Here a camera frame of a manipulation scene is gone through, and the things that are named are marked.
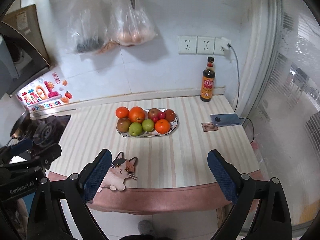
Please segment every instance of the oval ceramic plate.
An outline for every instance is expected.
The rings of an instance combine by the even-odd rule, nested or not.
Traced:
[[[148,116],[148,112],[149,112],[150,109],[145,109],[144,112],[146,114],[146,116]],[[161,112],[164,112],[165,110],[167,110],[166,108],[159,108],[159,110]],[[161,133],[158,133],[156,130],[153,130],[152,132],[143,132],[141,135],[139,136],[133,136],[133,135],[130,135],[130,133],[128,132],[119,132],[118,129],[118,133],[120,133],[121,136],[123,137],[127,137],[127,138],[141,138],[141,137],[151,137],[151,136],[163,136],[163,135],[167,135],[169,133],[171,133],[178,125],[178,119],[177,119],[177,116],[176,118],[170,123],[170,130],[169,132],[165,133],[165,134],[161,134]]]

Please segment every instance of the cable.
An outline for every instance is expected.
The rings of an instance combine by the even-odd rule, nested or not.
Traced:
[[[236,109],[235,111],[237,110],[237,107],[238,107],[238,102],[239,102],[239,94],[240,94],[240,75],[239,75],[239,62],[238,62],[238,57],[237,57],[237,54],[235,52],[235,50],[233,49],[233,47],[231,46],[230,43],[228,43],[228,47],[230,49],[232,49],[233,51],[233,54],[235,54],[235,57],[236,57],[236,62],[237,62],[237,73],[238,73],[238,98],[237,98],[237,104],[236,104]]]
[[[251,125],[252,125],[252,133],[253,133],[253,138],[252,138],[252,141],[251,141],[251,143],[253,142],[253,140],[254,140],[254,126],[253,126],[253,122],[251,121],[251,119],[250,118],[248,118],[248,117],[241,117],[241,118],[239,118],[240,120],[242,120],[242,119],[248,119],[250,122],[251,122]]]

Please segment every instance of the table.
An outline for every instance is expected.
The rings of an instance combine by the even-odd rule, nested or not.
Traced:
[[[116,131],[114,113],[120,106],[173,109],[179,125],[163,137],[124,138]],[[57,180],[79,173],[103,148],[111,151],[113,159],[123,151],[126,159],[138,157],[138,180],[127,179],[124,192],[103,189],[90,208],[155,214],[222,207],[229,202],[207,165],[210,150],[217,149],[240,173],[262,179],[242,126],[203,132],[201,123],[210,122],[210,114],[229,113],[234,111],[223,95],[214,96],[209,103],[199,97],[177,97],[77,109],[60,140],[61,157],[52,163],[48,177]]]

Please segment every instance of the glass door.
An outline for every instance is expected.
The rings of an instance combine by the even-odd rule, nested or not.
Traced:
[[[279,2],[276,60],[248,117],[264,179],[280,179],[298,237],[320,208],[320,27],[303,0]]]

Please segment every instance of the gas stove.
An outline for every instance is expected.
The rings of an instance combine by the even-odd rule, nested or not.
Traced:
[[[28,161],[41,156],[41,153],[50,146],[59,143],[70,118],[71,115],[51,115],[48,118],[32,120],[27,130],[18,140],[31,139],[33,146],[19,156]]]

